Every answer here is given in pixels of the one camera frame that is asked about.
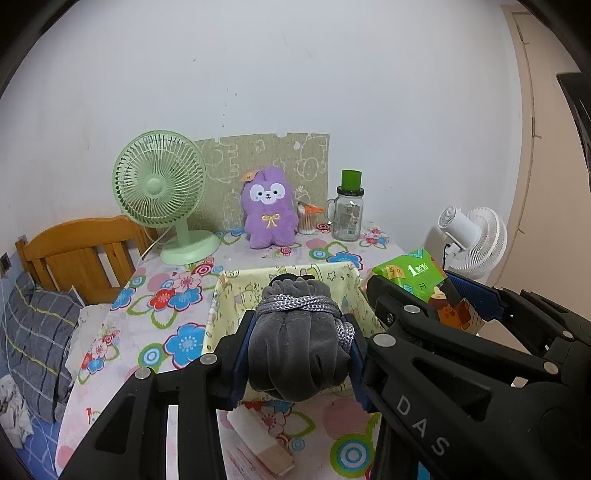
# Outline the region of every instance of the blue bedsheet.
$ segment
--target blue bedsheet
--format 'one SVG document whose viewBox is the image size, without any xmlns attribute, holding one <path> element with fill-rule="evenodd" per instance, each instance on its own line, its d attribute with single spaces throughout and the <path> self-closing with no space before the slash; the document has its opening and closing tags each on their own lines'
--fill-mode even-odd
<svg viewBox="0 0 591 480">
<path fill-rule="evenodd" d="M 55 480 L 57 436 L 61 424 L 46 422 L 33 414 L 31 424 L 34 434 L 29 435 L 24 448 L 16 452 L 35 480 Z"/>
</svg>

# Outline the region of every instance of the plaid pillow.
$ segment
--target plaid pillow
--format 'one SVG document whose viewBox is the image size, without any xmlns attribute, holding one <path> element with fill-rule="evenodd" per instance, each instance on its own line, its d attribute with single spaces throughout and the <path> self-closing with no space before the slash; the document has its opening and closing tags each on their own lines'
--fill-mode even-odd
<svg viewBox="0 0 591 480">
<path fill-rule="evenodd" d="M 66 408 L 72 377 L 63 365 L 79 312 L 77 300 L 36 288 L 28 272 L 8 298 L 0 348 L 29 409 L 45 421 L 61 421 Z"/>
</svg>

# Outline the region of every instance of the rolled gray cloth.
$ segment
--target rolled gray cloth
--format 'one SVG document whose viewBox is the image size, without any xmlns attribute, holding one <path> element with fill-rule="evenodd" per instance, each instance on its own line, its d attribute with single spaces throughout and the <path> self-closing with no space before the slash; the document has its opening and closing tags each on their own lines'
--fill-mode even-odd
<svg viewBox="0 0 591 480">
<path fill-rule="evenodd" d="M 277 297 L 282 295 L 328 297 L 326 308 L 303 299 L 301 303 L 308 303 L 311 309 L 332 311 L 329 305 L 334 304 L 330 289 L 318 280 L 277 280 L 266 287 L 248 345 L 248 379 L 253 389 L 280 400 L 304 401 L 340 385 L 347 377 L 350 357 L 339 345 L 333 314 L 303 309 L 269 311 L 270 304 L 285 299 Z"/>
</svg>

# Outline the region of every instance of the glass jar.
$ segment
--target glass jar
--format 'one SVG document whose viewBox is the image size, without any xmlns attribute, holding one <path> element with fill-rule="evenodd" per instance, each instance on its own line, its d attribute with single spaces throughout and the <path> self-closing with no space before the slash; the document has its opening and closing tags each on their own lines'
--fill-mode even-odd
<svg viewBox="0 0 591 480">
<path fill-rule="evenodd" d="M 332 236 L 343 242 L 356 242 L 361 234 L 363 215 L 363 189 L 344 190 L 337 187 L 337 198 L 326 204 L 326 218 L 331 224 Z"/>
</svg>

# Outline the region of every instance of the fan stand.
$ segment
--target fan stand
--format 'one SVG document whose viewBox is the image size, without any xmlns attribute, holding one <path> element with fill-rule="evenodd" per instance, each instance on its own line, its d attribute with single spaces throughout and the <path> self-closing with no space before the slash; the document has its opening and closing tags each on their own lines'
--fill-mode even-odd
<svg viewBox="0 0 591 480">
<path fill-rule="evenodd" d="M 162 247 L 160 259 L 168 265 L 189 265 L 209 257 L 220 247 L 219 237 L 207 230 L 189 230 L 187 220 L 175 224 L 177 236 Z"/>
</svg>

